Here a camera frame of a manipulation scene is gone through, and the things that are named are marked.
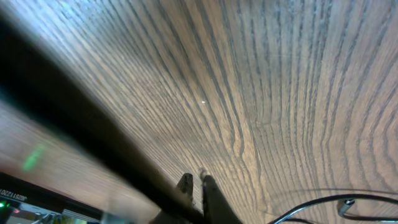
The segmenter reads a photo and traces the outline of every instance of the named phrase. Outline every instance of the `wooden surface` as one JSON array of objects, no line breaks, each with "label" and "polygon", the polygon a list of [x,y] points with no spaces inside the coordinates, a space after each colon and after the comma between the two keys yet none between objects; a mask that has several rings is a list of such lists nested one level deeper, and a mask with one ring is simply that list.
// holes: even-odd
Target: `wooden surface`
[{"label": "wooden surface", "polygon": [[[396,1],[1,3],[171,181],[195,174],[199,207],[201,167],[245,223],[332,194],[397,198]],[[130,202],[124,210],[140,220],[156,214],[81,152],[1,112],[2,170],[113,212]],[[48,150],[23,170],[36,144]],[[398,215],[378,203],[353,212]],[[297,217],[356,223],[335,203]]]}]

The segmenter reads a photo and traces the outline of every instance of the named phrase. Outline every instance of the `blurred black rod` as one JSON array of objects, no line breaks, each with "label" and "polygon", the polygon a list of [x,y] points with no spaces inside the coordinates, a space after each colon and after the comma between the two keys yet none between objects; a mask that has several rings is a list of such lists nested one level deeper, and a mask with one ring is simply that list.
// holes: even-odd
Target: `blurred black rod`
[{"label": "blurred black rod", "polygon": [[24,37],[0,15],[0,100],[57,137],[72,138],[162,210],[193,223],[202,222],[203,215],[165,180],[108,113],[93,103],[49,54]]}]

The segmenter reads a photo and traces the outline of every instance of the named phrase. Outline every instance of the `wood grain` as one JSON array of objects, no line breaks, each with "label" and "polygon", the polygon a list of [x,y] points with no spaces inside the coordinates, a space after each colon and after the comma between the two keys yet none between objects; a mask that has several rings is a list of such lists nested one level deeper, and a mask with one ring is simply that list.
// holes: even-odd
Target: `wood grain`
[{"label": "wood grain", "polygon": [[[332,194],[397,197],[396,1],[1,3],[38,44],[58,53],[172,181],[205,167],[245,223],[269,222]],[[24,155],[9,148],[28,153],[26,138],[49,137],[4,114],[12,126],[33,127],[23,135],[3,131],[8,143],[1,152],[10,161]],[[81,157],[52,141],[58,157]],[[98,193],[122,185],[87,159],[43,161],[29,175],[47,172],[55,180],[57,172],[49,170],[58,169],[84,182],[76,189],[85,191],[90,181],[81,174],[100,172],[97,181],[107,187]],[[12,173],[27,178],[21,170]],[[38,182],[80,197],[61,182]],[[195,186],[200,207],[197,175]],[[100,204],[92,196],[81,200]],[[335,209],[328,203],[297,216],[351,223]],[[397,211],[378,203],[354,208],[367,215]]]}]

